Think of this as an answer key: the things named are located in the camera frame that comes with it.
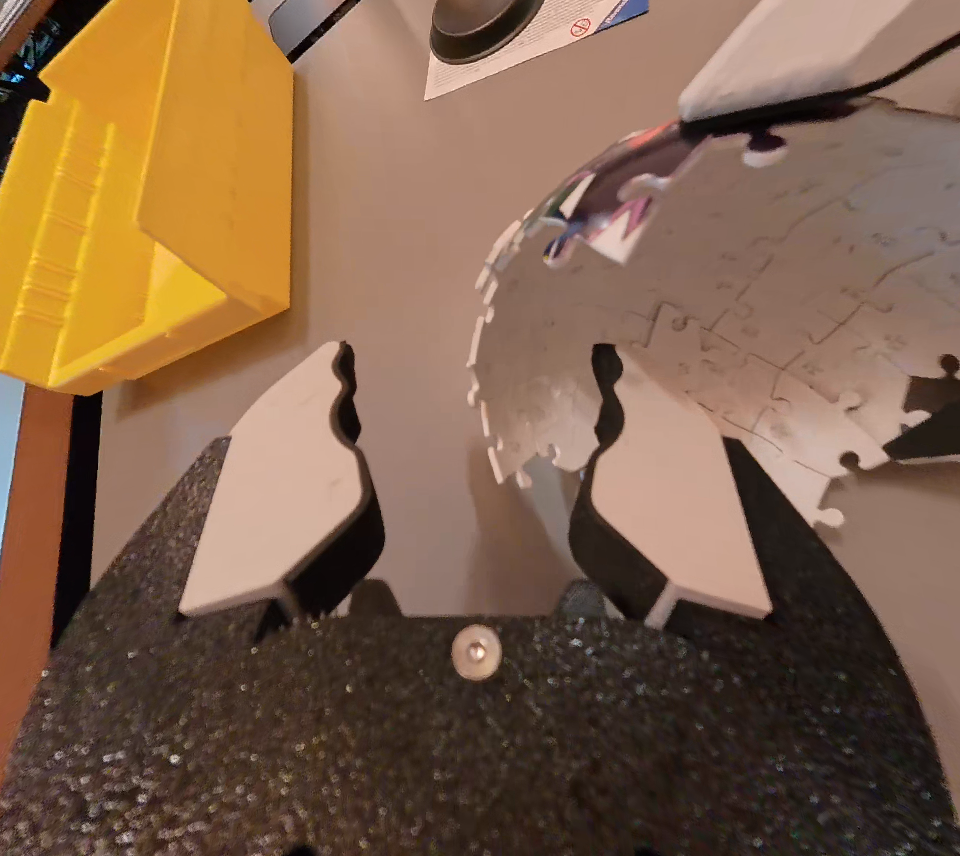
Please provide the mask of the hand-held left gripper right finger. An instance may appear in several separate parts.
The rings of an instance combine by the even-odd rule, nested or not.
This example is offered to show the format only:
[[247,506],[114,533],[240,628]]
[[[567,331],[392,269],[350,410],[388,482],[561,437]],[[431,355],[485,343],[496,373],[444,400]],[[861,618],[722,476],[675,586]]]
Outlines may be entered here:
[[598,447],[571,515],[575,562],[651,629],[680,604],[763,620],[773,603],[720,430],[628,348],[592,351]]

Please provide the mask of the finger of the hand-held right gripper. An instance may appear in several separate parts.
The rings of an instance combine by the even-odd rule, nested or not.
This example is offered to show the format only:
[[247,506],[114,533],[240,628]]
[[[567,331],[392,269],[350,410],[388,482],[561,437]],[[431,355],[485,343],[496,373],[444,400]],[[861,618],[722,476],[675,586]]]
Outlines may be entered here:
[[688,126],[870,94],[958,49],[958,0],[760,0],[680,95]]

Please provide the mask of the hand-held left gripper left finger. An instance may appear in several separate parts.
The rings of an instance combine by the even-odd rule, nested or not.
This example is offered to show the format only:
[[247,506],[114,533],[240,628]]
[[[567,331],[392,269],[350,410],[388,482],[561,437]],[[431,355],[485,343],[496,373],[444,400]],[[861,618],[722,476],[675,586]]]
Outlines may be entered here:
[[320,346],[230,431],[182,615],[262,602],[290,620],[328,615],[373,569],[386,538],[358,446],[353,351]]

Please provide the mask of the colourful cartoon puzzle ball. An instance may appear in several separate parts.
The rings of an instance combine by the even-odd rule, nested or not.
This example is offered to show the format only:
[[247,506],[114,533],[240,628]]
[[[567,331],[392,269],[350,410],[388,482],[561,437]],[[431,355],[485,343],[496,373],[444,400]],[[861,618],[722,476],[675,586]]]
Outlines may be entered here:
[[807,522],[865,469],[958,462],[958,118],[857,100],[805,122],[636,132],[494,243],[467,368],[498,483],[598,447],[595,345],[742,442]]

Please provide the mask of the black round ball stand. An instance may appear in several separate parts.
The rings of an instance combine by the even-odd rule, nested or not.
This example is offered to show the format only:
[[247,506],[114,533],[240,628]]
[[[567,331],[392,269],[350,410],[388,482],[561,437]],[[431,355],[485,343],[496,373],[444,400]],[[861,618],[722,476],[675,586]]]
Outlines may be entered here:
[[517,38],[545,1],[437,0],[431,15],[431,53],[447,65],[484,59]]

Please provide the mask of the yellow plastic bin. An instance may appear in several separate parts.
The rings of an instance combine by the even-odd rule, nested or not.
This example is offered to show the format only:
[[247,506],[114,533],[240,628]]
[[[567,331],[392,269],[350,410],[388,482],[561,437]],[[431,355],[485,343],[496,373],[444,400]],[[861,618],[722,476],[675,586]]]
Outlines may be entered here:
[[291,304],[292,64],[247,0],[111,0],[2,178],[1,370],[78,395]]

